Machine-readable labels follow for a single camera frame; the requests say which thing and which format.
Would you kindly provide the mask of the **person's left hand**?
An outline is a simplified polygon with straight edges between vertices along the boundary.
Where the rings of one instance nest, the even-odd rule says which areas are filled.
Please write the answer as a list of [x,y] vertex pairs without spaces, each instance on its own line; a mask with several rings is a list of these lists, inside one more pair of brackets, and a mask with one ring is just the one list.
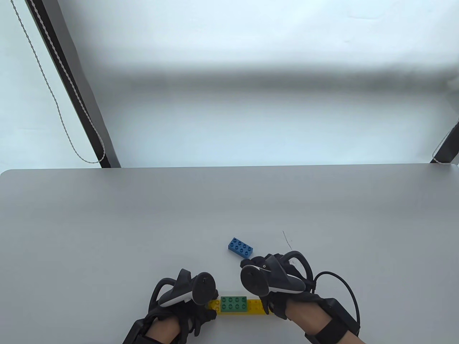
[[142,337],[151,342],[184,344],[190,333],[197,337],[203,324],[217,317],[216,311],[192,300],[162,308],[157,301],[158,295],[159,292],[154,291],[151,296],[142,330]]

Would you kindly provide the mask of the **person's right hand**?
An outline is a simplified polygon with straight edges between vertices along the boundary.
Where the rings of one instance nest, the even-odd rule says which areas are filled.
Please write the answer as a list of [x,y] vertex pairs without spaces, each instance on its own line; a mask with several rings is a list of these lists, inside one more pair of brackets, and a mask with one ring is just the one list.
[[324,304],[312,293],[315,286],[312,269],[299,251],[268,254],[240,262],[240,279],[246,290],[260,298],[266,314],[287,319],[287,301]]

